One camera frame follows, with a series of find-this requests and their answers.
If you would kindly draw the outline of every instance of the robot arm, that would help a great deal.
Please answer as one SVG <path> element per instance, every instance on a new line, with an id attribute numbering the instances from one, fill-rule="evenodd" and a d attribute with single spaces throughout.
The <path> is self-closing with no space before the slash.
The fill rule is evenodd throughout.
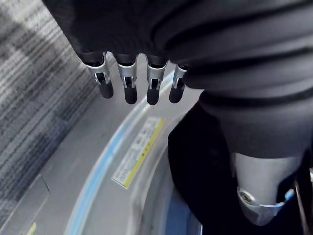
<path id="1" fill-rule="evenodd" d="M 107 51 L 118 62 L 130 104 L 137 100 L 139 53 L 147 56 L 151 105 L 158 101 L 168 60 L 177 64 L 172 103 L 179 102 L 185 85 L 204 89 L 199 104 L 220 121 L 236 172 L 238 200 L 251 223 L 268 224 L 294 196 L 297 170 L 312 140 L 311 1 L 44 3 L 103 97 L 113 96 Z"/>

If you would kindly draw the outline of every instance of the gray carpet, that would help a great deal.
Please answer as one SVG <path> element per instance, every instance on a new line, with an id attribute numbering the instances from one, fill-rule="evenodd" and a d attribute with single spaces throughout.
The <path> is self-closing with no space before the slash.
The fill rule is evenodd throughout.
<path id="1" fill-rule="evenodd" d="M 0 0 L 0 227 L 97 95 L 40 0 Z"/>

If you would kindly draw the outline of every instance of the warning label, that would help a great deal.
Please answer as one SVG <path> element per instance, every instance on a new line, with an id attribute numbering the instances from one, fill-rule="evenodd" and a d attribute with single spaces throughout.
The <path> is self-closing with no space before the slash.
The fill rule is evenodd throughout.
<path id="1" fill-rule="evenodd" d="M 124 188 L 129 187 L 163 124 L 164 120 L 160 117 L 147 119 L 113 174 L 112 180 Z"/>

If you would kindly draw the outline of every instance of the yellow sticker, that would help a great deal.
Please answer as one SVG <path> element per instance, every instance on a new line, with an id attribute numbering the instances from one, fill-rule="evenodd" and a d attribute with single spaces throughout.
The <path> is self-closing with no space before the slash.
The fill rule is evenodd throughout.
<path id="1" fill-rule="evenodd" d="M 112 176 L 115 182 L 124 188 L 129 187 L 163 124 L 164 119 L 159 117 L 149 117 L 147 119 Z"/>
<path id="2" fill-rule="evenodd" d="M 36 228 L 37 228 L 37 225 L 34 222 L 33 225 L 30 227 L 30 229 L 28 230 L 27 235 L 35 235 Z"/>

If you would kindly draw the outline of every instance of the black rubber fingertip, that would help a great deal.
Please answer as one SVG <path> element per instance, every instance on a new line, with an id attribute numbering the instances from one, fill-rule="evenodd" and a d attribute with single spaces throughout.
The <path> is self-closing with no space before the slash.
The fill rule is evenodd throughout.
<path id="1" fill-rule="evenodd" d="M 158 102 L 158 94 L 160 90 L 149 89 L 147 91 L 147 101 L 150 105 L 155 105 Z"/>
<path id="2" fill-rule="evenodd" d="M 112 86 L 112 82 L 110 81 L 109 83 L 105 83 L 104 81 L 101 83 L 101 85 L 99 85 L 99 89 L 101 92 L 102 97 L 106 98 L 106 99 L 110 99 L 113 94 L 113 86 Z"/>
<path id="3" fill-rule="evenodd" d="M 170 102 L 173 104 L 178 103 L 181 98 L 182 98 L 182 94 L 183 94 L 184 90 L 183 89 L 175 89 L 175 88 L 171 88 L 171 92 L 170 92 Z"/>
<path id="4" fill-rule="evenodd" d="M 125 100 L 129 104 L 135 104 L 137 102 L 137 89 L 136 87 L 127 87 L 124 88 Z"/>

